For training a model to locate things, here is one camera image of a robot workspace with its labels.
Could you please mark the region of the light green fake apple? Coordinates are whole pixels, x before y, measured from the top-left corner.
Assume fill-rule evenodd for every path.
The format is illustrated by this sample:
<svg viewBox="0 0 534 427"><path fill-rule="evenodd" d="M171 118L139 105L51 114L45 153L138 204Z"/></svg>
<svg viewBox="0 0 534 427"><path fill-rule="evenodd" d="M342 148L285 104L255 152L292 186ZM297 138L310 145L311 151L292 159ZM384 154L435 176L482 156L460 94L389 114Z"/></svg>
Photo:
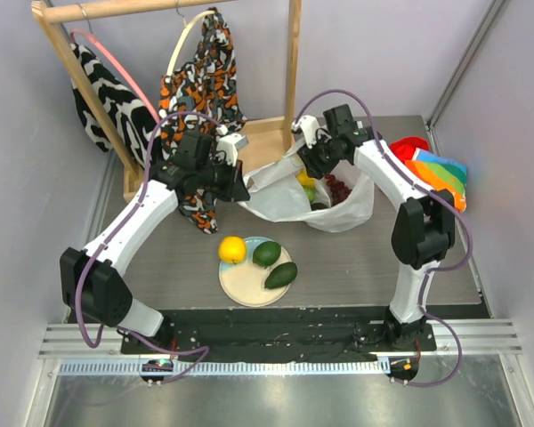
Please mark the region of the light green fake apple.
<svg viewBox="0 0 534 427"><path fill-rule="evenodd" d="M303 190L304 190L304 192L306 194L306 197L309 200L309 202L313 203L314 199L316 197L316 189L314 187L310 187L310 186L303 186Z"/></svg>

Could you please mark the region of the green fake fruit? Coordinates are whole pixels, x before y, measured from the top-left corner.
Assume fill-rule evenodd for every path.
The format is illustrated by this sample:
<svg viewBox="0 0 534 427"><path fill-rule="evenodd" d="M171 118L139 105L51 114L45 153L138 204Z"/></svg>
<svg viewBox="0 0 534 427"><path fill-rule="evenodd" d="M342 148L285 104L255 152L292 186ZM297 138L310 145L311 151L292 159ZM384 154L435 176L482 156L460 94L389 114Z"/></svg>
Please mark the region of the green fake fruit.
<svg viewBox="0 0 534 427"><path fill-rule="evenodd" d="M281 246L274 241L262 242L253 252L252 262L260 267L270 267L281 255Z"/></svg>

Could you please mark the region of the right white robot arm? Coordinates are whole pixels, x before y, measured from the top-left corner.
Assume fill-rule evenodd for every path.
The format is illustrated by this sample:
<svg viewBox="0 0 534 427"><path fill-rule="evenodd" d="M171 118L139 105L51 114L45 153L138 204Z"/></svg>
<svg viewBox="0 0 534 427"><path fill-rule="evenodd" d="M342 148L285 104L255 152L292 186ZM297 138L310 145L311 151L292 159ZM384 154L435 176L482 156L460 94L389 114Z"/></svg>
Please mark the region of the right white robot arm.
<svg viewBox="0 0 534 427"><path fill-rule="evenodd" d="M382 341L392 350L406 350L425 330L433 274L455 244L453 196L425 186L373 125L364 127L353 118L348 105L325 111L324 118L326 123L320 125L305 115L291 125L308 175L319 179L346 161L365 173L396 209L391 246L400 267L384 314Z"/></svg>

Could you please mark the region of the white plastic bag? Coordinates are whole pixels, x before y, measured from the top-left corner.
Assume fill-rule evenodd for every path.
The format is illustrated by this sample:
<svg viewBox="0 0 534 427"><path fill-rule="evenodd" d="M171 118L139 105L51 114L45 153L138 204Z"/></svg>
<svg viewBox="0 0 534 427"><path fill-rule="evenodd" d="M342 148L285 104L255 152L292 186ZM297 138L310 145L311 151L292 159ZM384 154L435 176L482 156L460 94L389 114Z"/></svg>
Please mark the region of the white plastic bag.
<svg viewBox="0 0 534 427"><path fill-rule="evenodd" d="M326 232L351 230L370 219L374 207L374 182L360 169L343 160L332 171L351 191L338 205L332 204L326 183L316 181L313 201L325 207L313 210L297 179L303 168L294 146L282 159L247 173L244 182L250 199L240 205L269 222L305 222Z"/></svg>

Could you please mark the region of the yellow fake lemon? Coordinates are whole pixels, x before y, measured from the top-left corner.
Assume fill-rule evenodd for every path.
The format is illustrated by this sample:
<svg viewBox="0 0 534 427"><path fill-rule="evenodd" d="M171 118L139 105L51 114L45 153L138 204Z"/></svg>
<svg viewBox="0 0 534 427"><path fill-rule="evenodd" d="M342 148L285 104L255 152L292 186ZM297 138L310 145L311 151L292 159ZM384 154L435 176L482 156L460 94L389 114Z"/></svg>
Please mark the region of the yellow fake lemon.
<svg viewBox="0 0 534 427"><path fill-rule="evenodd" d="M237 264L247 258L247 246L243 238L228 236L218 246L218 257L222 262Z"/></svg>

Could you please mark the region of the green fake avocado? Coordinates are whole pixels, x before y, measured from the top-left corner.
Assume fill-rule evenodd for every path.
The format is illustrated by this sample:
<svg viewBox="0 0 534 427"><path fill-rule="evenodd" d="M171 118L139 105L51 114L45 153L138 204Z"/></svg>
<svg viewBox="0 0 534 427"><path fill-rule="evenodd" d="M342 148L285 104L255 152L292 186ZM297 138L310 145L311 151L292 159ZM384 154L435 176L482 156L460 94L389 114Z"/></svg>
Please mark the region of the green fake avocado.
<svg viewBox="0 0 534 427"><path fill-rule="evenodd" d="M279 289L288 286L297 277L298 268L294 262L284 262L274 268L267 279L264 280L263 287L268 290Z"/></svg>

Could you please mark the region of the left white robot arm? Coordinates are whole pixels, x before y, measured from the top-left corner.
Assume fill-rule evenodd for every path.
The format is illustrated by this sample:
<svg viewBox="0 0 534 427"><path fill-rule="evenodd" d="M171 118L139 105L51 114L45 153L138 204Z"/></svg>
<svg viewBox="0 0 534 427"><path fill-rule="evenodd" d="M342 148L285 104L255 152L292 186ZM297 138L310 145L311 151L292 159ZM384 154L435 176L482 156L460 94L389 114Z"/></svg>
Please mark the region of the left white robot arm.
<svg viewBox="0 0 534 427"><path fill-rule="evenodd" d="M108 228L83 249L68 248L61 255L64 303L103 325L140 334L151 354L165 353L172 342L170 322L133 297L124 281L126 269L154 229L197 190L209 190L222 201L250 199L238 158L247 144L242 133L215 140L186 132L173 157L150 168L148 181Z"/></svg>

